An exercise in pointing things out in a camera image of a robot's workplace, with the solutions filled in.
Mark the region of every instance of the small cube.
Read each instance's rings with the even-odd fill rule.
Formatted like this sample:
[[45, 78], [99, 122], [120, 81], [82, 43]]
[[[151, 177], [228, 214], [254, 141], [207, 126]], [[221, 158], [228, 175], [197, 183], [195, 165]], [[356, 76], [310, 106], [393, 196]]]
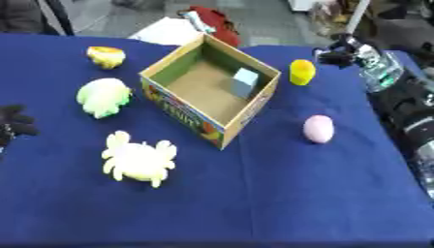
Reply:
[[232, 93], [240, 98], [247, 99], [258, 82], [258, 74], [241, 68], [232, 78]]

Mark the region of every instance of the yellow crab toy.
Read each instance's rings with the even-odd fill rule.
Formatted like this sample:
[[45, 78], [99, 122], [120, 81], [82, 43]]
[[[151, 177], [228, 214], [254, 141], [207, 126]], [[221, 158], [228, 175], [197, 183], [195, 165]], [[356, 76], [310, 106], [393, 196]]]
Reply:
[[173, 158], [176, 146], [168, 140], [161, 140], [156, 147], [143, 143], [130, 143], [130, 135], [124, 131], [116, 131], [107, 138], [107, 147], [102, 154], [108, 159], [103, 167], [106, 174], [113, 171], [116, 181], [123, 176], [138, 181], [150, 181], [152, 187], [158, 188], [168, 178], [168, 169], [175, 167]]

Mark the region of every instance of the hand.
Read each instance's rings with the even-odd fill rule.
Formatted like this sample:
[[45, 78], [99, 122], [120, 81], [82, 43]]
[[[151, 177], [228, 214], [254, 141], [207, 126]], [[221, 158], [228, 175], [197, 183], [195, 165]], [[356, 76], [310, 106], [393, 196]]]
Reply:
[[34, 118], [19, 114], [23, 109], [22, 105], [0, 107], [0, 147], [7, 146], [17, 136], [39, 134], [36, 127], [32, 125]]

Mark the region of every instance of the white paper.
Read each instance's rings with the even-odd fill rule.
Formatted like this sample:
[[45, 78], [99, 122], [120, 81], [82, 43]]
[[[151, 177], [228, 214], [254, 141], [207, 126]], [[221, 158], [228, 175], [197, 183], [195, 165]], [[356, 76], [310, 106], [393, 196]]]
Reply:
[[132, 35], [130, 39], [160, 45], [183, 46], [195, 40], [197, 31], [188, 19], [163, 17]]

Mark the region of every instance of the cardboard box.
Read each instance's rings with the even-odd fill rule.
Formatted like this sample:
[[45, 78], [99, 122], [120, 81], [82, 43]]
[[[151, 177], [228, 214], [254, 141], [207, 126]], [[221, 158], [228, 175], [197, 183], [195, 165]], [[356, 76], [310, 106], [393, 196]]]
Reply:
[[[259, 74], [247, 100], [231, 92], [240, 68]], [[203, 34], [140, 75], [149, 100], [223, 149], [270, 99], [280, 72]]]

